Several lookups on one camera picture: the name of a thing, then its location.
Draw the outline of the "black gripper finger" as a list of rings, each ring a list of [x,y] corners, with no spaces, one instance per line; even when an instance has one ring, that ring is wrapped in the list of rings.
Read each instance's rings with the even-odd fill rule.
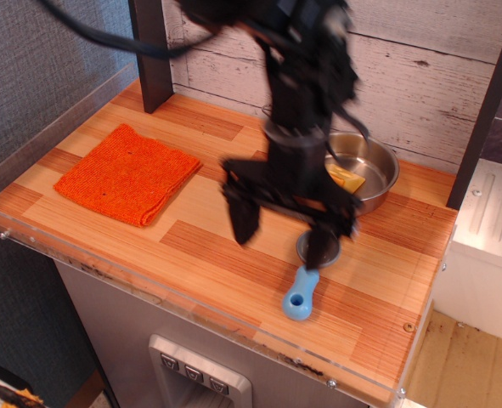
[[[322,269],[334,264],[340,257],[340,241],[327,224],[314,225],[307,236],[304,264],[307,270]]]
[[[236,242],[245,245],[257,232],[260,206],[251,200],[229,196],[228,213]]]

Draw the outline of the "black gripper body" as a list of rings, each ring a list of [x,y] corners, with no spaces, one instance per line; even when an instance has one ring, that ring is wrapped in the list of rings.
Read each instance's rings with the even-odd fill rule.
[[[314,127],[301,133],[264,124],[267,159],[229,158],[223,193],[254,201],[261,207],[301,217],[312,227],[329,225],[337,236],[351,236],[361,201],[340,187],[325,168],[329,136]]]

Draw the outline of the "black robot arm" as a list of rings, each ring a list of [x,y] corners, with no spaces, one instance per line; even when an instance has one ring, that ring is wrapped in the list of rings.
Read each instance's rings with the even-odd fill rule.
[[[272,110],[264,126],[265,161],[228,159],[223,186],[234,237],[252,238],[262,207],[303,216],[311,226],[305,264],[320,266],[330,246],[353,232],[359,200],[328,174],[333,115],[354,96],[343,1],[182,1],[212,34],[247,31],[264,52]]]

